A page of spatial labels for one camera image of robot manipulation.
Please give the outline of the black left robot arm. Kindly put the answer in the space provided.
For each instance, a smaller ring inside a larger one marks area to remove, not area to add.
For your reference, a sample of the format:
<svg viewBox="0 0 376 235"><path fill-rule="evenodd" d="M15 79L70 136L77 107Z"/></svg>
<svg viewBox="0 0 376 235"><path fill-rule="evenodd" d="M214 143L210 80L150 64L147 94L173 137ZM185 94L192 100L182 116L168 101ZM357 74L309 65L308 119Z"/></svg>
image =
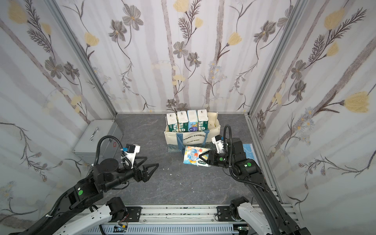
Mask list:
<svg viewBox="0 0 376 235"><path fill-rule="evenodd" d="M84 210L90 208L104 197L108 191L121 191L129 186L129 181L147 182L159 167L159 164L145 164L146 157L140 157L140 163L131 163L128 151L121 152L121 163L109 158L99 160L102 143L111 135L102 137L97 144L96 157L88 176L64 192L54 203L52 209L41 219L25 229L23 235L52 235L64 224Z"/></svg>

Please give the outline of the green barcode tissue pack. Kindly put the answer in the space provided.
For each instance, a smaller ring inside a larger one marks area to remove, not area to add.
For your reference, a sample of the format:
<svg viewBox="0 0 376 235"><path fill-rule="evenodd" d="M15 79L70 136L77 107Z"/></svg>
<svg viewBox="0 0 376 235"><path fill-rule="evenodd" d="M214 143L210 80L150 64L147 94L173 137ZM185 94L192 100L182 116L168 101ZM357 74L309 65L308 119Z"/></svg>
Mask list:
<svg viewBox="0 0 376 235"><path fill-rule="evenodd" d="M166 115L166 124L169 132L179 132L177 115L175 113L168 113Z"/></svg>

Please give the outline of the elephant tissue pack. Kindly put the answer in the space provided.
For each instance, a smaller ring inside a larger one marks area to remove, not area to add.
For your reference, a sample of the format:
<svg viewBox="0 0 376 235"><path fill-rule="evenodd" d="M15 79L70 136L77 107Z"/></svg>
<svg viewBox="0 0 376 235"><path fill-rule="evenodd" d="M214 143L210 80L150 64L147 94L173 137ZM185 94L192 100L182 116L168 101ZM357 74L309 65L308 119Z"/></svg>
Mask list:
<svg viewBox="0 0 376 235"><path fill-rule="evenodd" d="M183 163L186 165L196 165L196 166L205 166L209 167L210 165L202 165L199 163L199 155L202 152L206 152L209 149L202 148L202 147L195 147L195 146L186 146L185 152L184 152L184 159Z"/></svg>
<svg viewBox="0 0 376 235"><path fill-rule="evenodd" d="M177 112L179 132L189 132L189 118L186 111Z"/></svg>
<svg viewBox="0 0 376 235"><path fill-rule="evenodd" d="M198 131L208 130L209 117L206 109L197 111L198 117Z"/></svg>

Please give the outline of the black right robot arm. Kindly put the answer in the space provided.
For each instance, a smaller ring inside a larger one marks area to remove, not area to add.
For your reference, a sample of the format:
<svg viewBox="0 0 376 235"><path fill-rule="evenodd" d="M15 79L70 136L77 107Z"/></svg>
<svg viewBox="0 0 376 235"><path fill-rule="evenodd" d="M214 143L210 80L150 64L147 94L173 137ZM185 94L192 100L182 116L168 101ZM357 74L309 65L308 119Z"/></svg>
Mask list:
<svg viewBox="0 0 376 235"><path fill-rule="evenodd" d="M272 193L258 164L246 157L242 141L232 136L231 126L226 125L223 135L214 139L216 149L199 158L208 165L227 168L235 181L248 188L261 210L256 211L248 199L240 197L230 203L231 217L245 221L258 235L308 235L308 228L298 225Z"/></svg>

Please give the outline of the blue tissue pack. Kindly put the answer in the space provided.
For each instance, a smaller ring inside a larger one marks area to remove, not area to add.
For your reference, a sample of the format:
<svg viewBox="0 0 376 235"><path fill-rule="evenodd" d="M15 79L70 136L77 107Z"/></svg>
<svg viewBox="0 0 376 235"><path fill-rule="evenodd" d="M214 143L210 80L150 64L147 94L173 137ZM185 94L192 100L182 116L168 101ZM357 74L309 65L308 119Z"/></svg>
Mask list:
<svg viewBox="0 0 376 235"><path fill-rule="evenodd" d="M196 110L188 110L187 111L189 125L188 131L189 132L196 132L198 131L198 116Z"/></svg>

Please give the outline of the cream canvas tote bag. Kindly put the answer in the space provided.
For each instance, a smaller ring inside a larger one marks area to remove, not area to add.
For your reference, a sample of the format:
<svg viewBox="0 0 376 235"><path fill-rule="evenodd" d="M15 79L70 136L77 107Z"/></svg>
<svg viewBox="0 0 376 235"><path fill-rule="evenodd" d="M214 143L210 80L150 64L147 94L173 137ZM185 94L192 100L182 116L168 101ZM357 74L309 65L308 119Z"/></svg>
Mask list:
<svg viewBox="0 0 376 235"><path fill-rule="evenodd" d="M218 113L208 113L208 130L197 132L170 132L165 128L164 136L169 152L183 152L186 146L208 147L212 138L220 134Z"/></svg>

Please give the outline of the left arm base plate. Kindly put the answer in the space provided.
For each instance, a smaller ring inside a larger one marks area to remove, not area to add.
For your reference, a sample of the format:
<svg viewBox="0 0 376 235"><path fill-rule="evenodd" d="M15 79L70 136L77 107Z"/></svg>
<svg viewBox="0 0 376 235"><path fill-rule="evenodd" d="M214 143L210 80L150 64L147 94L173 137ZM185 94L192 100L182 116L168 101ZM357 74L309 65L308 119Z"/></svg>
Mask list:
<svg viewBox="0 0 376 235"><path fill-rule="evenodd" d="M127 207L119 223L139 222L141 217L142 207Z"/></svg>

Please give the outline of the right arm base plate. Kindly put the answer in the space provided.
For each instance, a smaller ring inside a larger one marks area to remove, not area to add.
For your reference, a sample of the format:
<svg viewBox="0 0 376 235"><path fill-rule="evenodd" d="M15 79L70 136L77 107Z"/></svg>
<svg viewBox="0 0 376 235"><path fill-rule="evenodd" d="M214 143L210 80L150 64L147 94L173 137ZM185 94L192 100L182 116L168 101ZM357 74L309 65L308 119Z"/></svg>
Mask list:
<svg viewBox="0 0 376 235"><path fill-rule="evenodd" d="M218 222L234 222L230 206L217 206L217 214L215 216Z"/></svg>

